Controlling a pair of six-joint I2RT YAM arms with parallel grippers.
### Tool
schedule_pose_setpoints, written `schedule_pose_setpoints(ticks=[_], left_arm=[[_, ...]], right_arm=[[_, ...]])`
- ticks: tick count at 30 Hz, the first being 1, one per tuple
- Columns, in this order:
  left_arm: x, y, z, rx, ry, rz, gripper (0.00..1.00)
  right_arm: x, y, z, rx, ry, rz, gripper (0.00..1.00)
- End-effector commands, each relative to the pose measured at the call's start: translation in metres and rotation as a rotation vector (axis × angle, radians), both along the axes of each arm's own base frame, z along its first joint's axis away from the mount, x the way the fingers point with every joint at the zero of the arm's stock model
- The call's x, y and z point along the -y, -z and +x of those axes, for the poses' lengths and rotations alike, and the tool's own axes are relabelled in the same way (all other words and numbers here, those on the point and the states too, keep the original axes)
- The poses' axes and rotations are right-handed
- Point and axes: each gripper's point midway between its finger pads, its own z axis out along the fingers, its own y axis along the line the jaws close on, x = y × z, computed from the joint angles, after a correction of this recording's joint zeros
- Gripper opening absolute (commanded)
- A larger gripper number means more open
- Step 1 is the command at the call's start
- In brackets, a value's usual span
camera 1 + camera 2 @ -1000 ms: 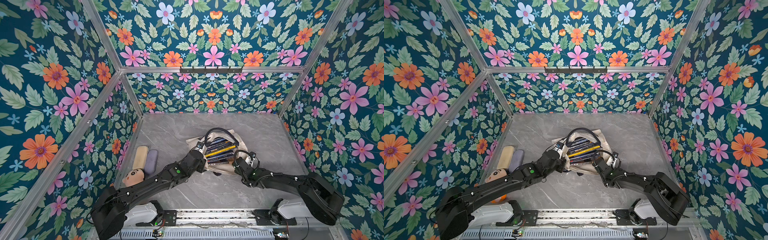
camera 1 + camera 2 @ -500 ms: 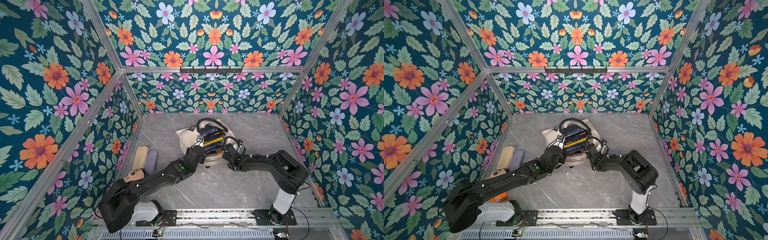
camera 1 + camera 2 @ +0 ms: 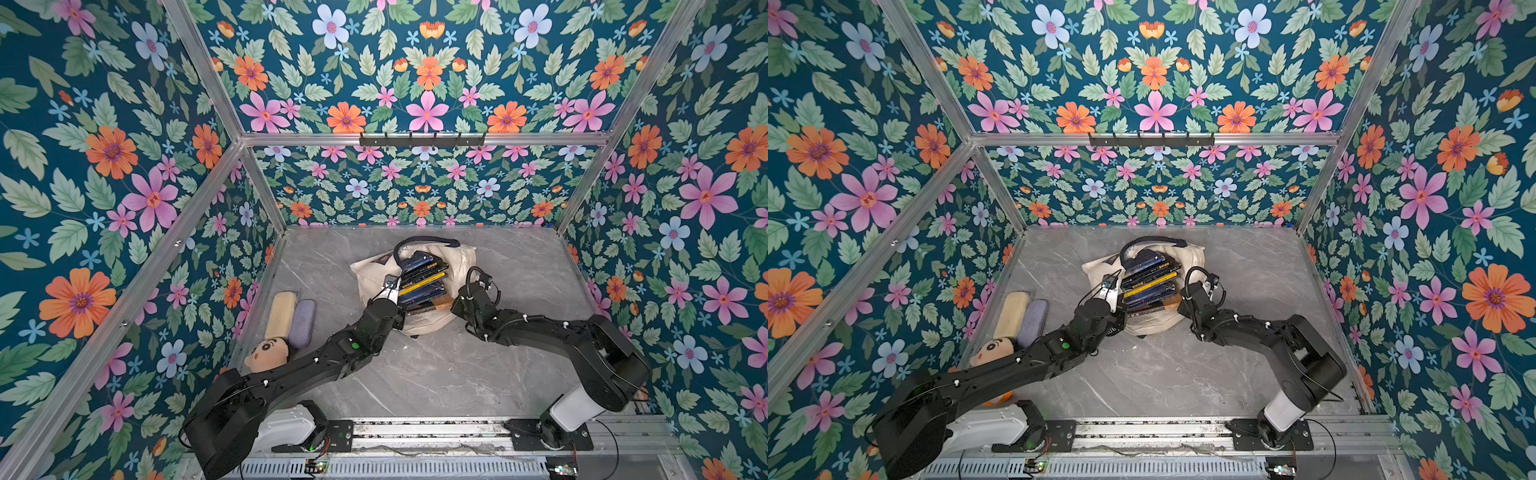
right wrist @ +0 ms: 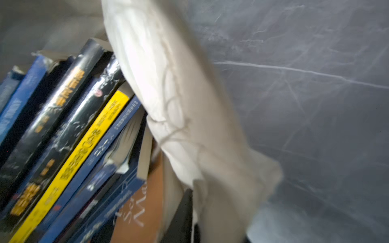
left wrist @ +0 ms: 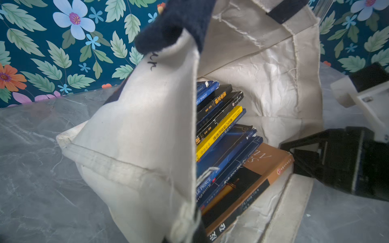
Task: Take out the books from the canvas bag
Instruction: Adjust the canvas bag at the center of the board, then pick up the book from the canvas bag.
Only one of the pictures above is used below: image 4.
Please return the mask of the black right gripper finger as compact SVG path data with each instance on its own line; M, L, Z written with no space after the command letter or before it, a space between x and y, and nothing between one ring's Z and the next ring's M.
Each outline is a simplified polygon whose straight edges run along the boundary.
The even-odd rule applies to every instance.
M160 243L200 242L200 229L197 224L193 224L192 190L187 189Z

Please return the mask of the brown cover book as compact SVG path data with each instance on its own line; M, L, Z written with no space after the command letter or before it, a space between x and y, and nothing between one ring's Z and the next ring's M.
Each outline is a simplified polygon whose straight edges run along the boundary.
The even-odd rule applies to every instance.
M151 165L145 184L115 214L112 243L155 243L163 214L162 155Z

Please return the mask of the blue Little Prince book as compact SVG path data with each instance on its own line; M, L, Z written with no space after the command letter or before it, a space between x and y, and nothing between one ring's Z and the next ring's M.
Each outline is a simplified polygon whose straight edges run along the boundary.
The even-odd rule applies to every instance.
M146 120L143 119L132 149L125 151L127 157L122 164L117 168L102 168L80 193L78 200L89 199L90 202L58 240L60 243L87 243L143 186L144 180L137 178L137 168L146 125Z

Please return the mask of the cream canvas tote bag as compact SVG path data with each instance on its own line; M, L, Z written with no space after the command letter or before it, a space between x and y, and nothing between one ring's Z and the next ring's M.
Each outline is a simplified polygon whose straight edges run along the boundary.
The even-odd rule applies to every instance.
M212 64L171 1L102 1L107 37L182 184L203 243L242 243L282 181L253 150Z

